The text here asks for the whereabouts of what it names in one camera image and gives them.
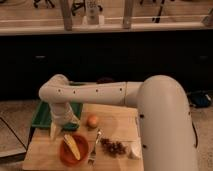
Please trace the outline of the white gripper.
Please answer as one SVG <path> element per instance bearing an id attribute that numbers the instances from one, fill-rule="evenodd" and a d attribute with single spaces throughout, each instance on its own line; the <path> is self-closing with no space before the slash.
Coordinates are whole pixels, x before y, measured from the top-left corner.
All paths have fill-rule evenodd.
<path id="1" fill-rule="evenodd" d="M 66 103 L 50 103 L 51 111 L 51 129 L 50 129 L 50 139 L 55 140 L 60 134 L 62 127 L 68 123 L 79 124 L 80 120 L 74 114 L 71 105 Z"/>

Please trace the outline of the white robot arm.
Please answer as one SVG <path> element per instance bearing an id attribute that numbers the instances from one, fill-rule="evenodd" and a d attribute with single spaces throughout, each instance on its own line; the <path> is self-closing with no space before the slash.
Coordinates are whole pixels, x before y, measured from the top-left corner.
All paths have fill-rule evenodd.
<path id="1" fill-rule="evenodd" d="M 144 171 L 198 171 L 189 102 L 182 86 L 169 76 L 71 86 L 66 76 L 56 74 L 41 86 L 39 97 L 50 105 L 56 126 L 71 121 L 72 102 L 135 108 L 141 116 Z"/>

